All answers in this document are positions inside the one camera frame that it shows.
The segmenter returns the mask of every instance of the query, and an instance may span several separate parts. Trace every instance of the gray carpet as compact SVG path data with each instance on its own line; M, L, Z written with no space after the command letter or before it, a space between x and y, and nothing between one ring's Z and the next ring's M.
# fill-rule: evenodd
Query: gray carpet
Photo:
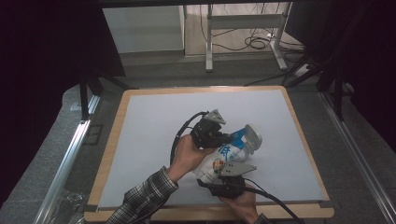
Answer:
M167 63L145 62L129 65L126 62L132 58L125 56L122 59L126 64L124 69L127 77L120 77L120 80L139 88L241 86L280 74L272 55L261 55L259 58L236 60L218 57L215 58L217 61L214 63L214 72L206 73L202 59L190 60L195 62L172 62L167 59L164 60ZM260 84L278 85L281 80L282 77ZM92 118L90 135L85 139L64 186L67 192L81 195L91 192L123 93L123 90L114 84L103 79L101 81L105 91ZM327 223L386 223L315 90L316 81L317 78L312 77L299 86L288 89L288 93L330 198L339 204L334 217L328 219ZM19 185L3 205L0 223L31 223L34 220L77 128L79 111L70 111L74 102L78 102L78 87L65 93L64 107L59 118ZM352 134L395 201L396 178L392 175L392 171L396 170L395 154L347 98L343 106L346 123ZM29 212L21 215L21 210ZM307 220L307 223L320 222L321 220Z

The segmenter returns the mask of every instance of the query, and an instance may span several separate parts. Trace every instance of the white bottle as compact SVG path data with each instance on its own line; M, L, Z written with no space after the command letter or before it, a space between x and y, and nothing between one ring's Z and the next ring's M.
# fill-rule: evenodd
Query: white bottle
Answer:
M252 155L254 150L257 150L262 144L262 137L254 130L251 124L231 135L234 137L231 144L224 144L216 149L192 171L204 183L213 183L219 177L225 163L229 161L245 161L249 154ZM242 150L245 151L245 154L241 158L238 154Z

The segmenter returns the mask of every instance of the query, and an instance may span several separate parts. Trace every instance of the desk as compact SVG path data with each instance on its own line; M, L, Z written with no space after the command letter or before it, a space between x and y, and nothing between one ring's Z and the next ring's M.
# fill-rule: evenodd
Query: desk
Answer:
M321 207L322 202L329 201L329 196L323 185L320 174L318 173L318 168L315 165L315 161L311 155L308 144L304 138L304 134L300 127L300 124L295 116L294 110L290 103L289 96L286 90L282 87L216 87L216 88L181 88L181 89L159 89L159 90L139 90L139 91L126 91L121 99L120 107L109 136L104 157L102 159L95 183L92 188L92 194L88 201L88 206L93 208L90 212L86 212L84 217L87 221L105 221L107 220L114 210L99 210L96 211L102 193L105 188L106 181L109 177L110 167L113 162L113 158L116 154L116 149L120 140L121 130L125 117L127 115L127 108L131 97L133 96L155 96L155 95L165 95L165 94L182 94L182 93L228 93L228 92L254 92L254 91L281 91L284 98L284 102L287 105L287 109L290 112L290 117L292 122L295 124L295 128L298 132L301 142L303 144L303 153L307 157L308 166L313 171L314 177L316 178L317 184L319 186L322 200L315 200L314 202L293 202L289 204L289 208L301 218L327 218L332 217L334 214L333 208ZM269 218L290 218L289 215L278 205L272 203L260 203L258 205L258 212L264 213ZM166 207L159 210L152 220L235 220L237 217L232 213L232 211L222 204L211 204L207 205L195 205L195 206L179 206L174 205L171 207Z

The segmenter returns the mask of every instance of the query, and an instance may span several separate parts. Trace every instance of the human hand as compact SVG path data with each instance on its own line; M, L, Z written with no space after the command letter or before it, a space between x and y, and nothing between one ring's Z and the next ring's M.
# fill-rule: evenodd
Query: human hand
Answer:
M202 160L215 150L215 148L198 149L192 142L191 135L182 136L178 140L173 162L167 169L169 178L177 182L183 175L197 168Z
M248 184L246 184L246 187L254 189L253 186ZM244 191L241 196L233 200L221 197L219 197L219 199L229 205L235 214L242 218L246 223L254 223L257 218L259 218L256 208L256 194L253 192Z

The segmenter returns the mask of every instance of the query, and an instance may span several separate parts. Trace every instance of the forearm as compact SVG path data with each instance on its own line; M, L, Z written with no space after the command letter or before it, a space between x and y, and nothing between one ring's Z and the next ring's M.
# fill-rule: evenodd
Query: forearm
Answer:
M130 223L142 221L157 211L177 190L166 168L151 175L142 184L125 193L124 201L107 223Z

